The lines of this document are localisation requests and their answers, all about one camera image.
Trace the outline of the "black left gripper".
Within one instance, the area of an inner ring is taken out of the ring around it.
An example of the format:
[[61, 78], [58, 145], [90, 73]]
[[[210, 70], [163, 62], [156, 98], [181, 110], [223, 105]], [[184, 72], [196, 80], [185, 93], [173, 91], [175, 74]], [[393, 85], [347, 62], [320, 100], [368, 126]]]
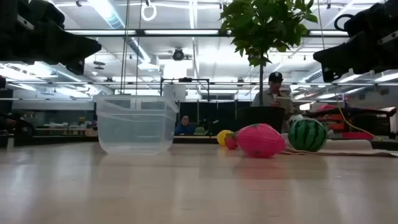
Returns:
[[73, 62], [66, 69], [83, 75], [84, 59], [99, 52], [101, 44], [66, 32], [63, 23], [63, 13], [51, 2], [1, 0], [1, 60], [29, 57], [29, 42], [33, 40], [30, 50], [36, 61]]

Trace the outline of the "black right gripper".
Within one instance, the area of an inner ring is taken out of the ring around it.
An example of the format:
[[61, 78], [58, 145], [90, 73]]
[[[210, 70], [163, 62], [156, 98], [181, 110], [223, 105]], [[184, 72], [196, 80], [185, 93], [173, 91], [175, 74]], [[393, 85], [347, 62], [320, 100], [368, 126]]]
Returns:
[[324, 82], [339, 79], [339, 73], [383, 72], [397, 68], [397, 0], [376, 3], [345, 22], [350, 39], [336, 47], [315, 52], [322, 65]]

